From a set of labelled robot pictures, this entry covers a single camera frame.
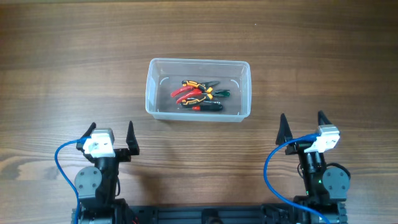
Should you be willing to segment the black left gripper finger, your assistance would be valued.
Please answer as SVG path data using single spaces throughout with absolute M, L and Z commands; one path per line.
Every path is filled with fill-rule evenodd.
M 129 154 L 131 156 L 138 156 L 140 154 L 139 145 L 134 134 L 134 126 L 132 121 L 129 122 L 126 136 L 126 144 L 128 146 Z
M 90 137 L 95 128 L 96 128 L 96 123 L 92 122 L 88 130 L 82 135 L 80 139 L 87 139 L 88 137 Z

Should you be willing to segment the red handled shears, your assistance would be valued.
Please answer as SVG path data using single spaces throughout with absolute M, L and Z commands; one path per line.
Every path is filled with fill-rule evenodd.
M 170 96 L 174 98 L 185 93 L 177 100 L 177 103 L 187 103 L 189 98 L 194 98 L 196 96 L 204 96 L 206 98 L 211 95 L 213 87 L 219 83 L 220 81 L 200 83 L 193 80 L 183 80 L 182 87 L 171 92 Z

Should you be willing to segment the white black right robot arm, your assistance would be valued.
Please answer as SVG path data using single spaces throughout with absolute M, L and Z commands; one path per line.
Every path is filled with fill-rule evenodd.
M 344 202 L 350 187 L 351 174 L 338 163 L 326 163 L 324 153 L 333 149 L 340 140 L 340 131 L 325 116 L 318 112 L 318 135 L 314 140 L 299 140 L 287 145 L 285 154 L 297 155 L 298 171 L 306 195 L 295 196 L 294 203 L 311 208 L 330 223 L 347 223 Z

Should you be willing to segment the orange black long-nose pliers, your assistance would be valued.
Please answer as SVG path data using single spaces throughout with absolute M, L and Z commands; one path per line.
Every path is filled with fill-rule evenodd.
M 206 98 L 204 96 L 196 96 L 194 98 L 189 98 L 188 102 L 192 102 L 192 101 L 195 101 L 195 100 L 197 100 L 197 101 L 205 101 L 205 100 L 212 101 L 213 98 L 221 98 L 221 97 L 213 96 L 214 91 L 215 91 L 215 89 L 213 87 L 213 91 L 211 92 L 211 95 L 207 96 Z

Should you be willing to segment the silver socket wrench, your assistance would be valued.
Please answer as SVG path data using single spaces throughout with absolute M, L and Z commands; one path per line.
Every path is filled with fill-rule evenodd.
M 221 104 L 221 103 L 219 101 L 208 101 L 208 100 L 197 101 L 197 100 L 195 100 L 195 101 L 192 101 L 192 102 L 188 102 L 188 101 L 182 102 L 180 105 L 182 107 L 184 107 L 184 108 L 192 109 L 192 107 L 196 106 L 196 105 L 210 105 L 210 104 Z

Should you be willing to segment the green handled screwdriver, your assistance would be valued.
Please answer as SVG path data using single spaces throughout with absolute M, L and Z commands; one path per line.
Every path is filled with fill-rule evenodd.
M 213 93 L 213 96 L 215 97 L 229 97 L 230 96 L 230 92 L 229 90 L 215 90 Z

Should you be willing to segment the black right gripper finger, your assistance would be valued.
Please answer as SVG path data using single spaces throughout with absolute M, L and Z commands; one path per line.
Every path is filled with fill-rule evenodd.
M 292 132 L 290 130 L 289 123 L 284 113 L 280 116 L 280 125 L 275 140 L 275 144 L 281 146 L 283 143 L 293 139 Z
M 325 125 L 332 125 L 333 123 L 327 118 L 325 113 L 320 110 L 318 111 L 318 125 L 325 126 Z

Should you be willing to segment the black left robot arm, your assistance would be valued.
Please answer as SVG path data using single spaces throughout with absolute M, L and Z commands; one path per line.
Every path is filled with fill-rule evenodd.
M 127 129 L 125 148 L 115 148 L 111 128 L 97 128 L 92 123 L 77 140 L 76 149 L 93 165 L 81 169 L 74 184 L 78 205 L 72 210 L 72 223 L 139 223 L 138 216 L 119 196 L 119 165 L 131 162 L 140 153 L 133 123 Z

